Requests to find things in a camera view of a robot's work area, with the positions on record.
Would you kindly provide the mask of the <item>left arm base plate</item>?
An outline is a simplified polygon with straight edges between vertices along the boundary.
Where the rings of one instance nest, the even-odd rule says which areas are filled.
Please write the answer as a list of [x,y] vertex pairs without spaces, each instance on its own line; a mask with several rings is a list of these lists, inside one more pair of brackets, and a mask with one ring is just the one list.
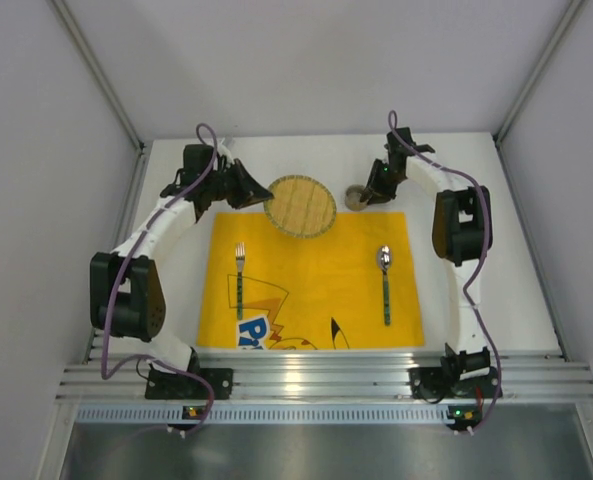
[[[198,375],[214,392],[215,400],[230,398],[233,388],[233,370],[229,368],[202,368]],[[145,389],[147,400],[207,400],[207,388],[197,380],[175,373],[151,369]]]

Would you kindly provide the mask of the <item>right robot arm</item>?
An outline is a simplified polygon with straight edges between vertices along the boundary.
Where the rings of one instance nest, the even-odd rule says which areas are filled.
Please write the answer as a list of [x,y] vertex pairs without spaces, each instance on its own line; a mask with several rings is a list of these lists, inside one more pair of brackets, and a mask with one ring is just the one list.
[[346,203],[360,210],[388,203],[404,181],[434,200],[432,247],[445,266],[450,301],[443,378],[453,386],[486,376],[491,350],[481,326],[479,275],[493,242],[489,190],[472,175],[439,164],[435,150],[416,143],[407,127],[392,127],[385,148],[386,158],[373,162],[367,184],[347,193]]

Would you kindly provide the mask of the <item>yellow pikachu placemat cloth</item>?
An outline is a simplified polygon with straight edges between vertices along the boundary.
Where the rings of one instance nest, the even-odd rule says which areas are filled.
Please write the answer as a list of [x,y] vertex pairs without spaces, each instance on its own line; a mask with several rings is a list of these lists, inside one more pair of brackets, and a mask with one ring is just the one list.
[[[243,319],[235,246],[245,244]],[[384,324],[381,246],[391,249],[391,325]],[[425,343],[406,217],[342,213],[299,239],[261,213],[215,217],[197,342],[237,350],[358,350]]]

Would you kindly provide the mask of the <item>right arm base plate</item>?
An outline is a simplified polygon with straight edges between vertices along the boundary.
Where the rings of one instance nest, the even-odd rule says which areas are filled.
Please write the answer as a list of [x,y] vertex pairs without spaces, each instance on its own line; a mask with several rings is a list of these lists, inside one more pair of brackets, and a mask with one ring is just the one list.
[[448,379],[440,367],[416,367],[408,373],[412,398],[432,404],[446,399],[476,399],[479,394],[491,399],[500,384],[495,368],[485,376],[459,381]]

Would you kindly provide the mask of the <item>round woven bamboo plate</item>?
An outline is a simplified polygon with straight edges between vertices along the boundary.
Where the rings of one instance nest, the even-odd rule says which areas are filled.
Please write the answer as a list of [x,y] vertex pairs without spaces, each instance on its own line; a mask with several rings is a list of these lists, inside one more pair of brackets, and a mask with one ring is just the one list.
[[276,179],[268,190],[273,198],[264,202],[270,223],[282,233],[301,239],[325,234],[334,225],[337,206],[329,189],[304,175]]

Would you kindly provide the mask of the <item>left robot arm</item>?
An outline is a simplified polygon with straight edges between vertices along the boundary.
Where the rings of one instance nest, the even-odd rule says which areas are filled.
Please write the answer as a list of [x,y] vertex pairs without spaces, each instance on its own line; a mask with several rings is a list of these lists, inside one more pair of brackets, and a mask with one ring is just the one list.
[[182,159],[182,167],[143,223],[118,247],[98,252],[90,261],[90,321],[103,332],[104,380],[126,363],[109,365],[112,337],[147,345],[144,353],[130,356],[130,361],[150,361],[181,375],[190,371],[195,349],[164,327],[166,301],[158,267],[213,203],[225,201],[240,210],[274,198],[226,149],[189,144]]

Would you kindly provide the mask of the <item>speckled ceramic cup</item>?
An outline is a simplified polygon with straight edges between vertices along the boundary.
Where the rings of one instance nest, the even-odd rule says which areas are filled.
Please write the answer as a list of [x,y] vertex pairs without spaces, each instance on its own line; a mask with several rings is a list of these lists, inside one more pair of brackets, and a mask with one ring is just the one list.
[[364,191],[365,187],[358,184],[351,185],[346,189],[344,202],[350,211],[359,212],[367,208],[367,201],[362,200]]

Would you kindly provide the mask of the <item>spoon with green handle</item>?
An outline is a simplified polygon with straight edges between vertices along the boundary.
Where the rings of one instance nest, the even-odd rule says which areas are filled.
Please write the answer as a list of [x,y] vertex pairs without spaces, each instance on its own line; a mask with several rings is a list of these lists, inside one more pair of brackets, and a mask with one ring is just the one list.
[[388,273],[392,264],[392,254],[389,246],[383,245],[379,248],[377,264],[382,274],[384,324],[389,327],[391,325],[391,306]]

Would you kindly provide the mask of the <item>fork with green handle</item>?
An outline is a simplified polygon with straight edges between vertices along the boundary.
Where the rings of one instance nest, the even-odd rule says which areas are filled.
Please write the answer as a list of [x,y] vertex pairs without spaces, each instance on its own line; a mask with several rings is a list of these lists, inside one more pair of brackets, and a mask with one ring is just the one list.
[[243,242],[239,242],[235,246],[235,262],[236,262],[236,268],[237,268],[236,312],[237,312],[238,320],[243,319],[243,270],[244,270],[244,266],[245,266],[245,259],[246,259],[245,244]]

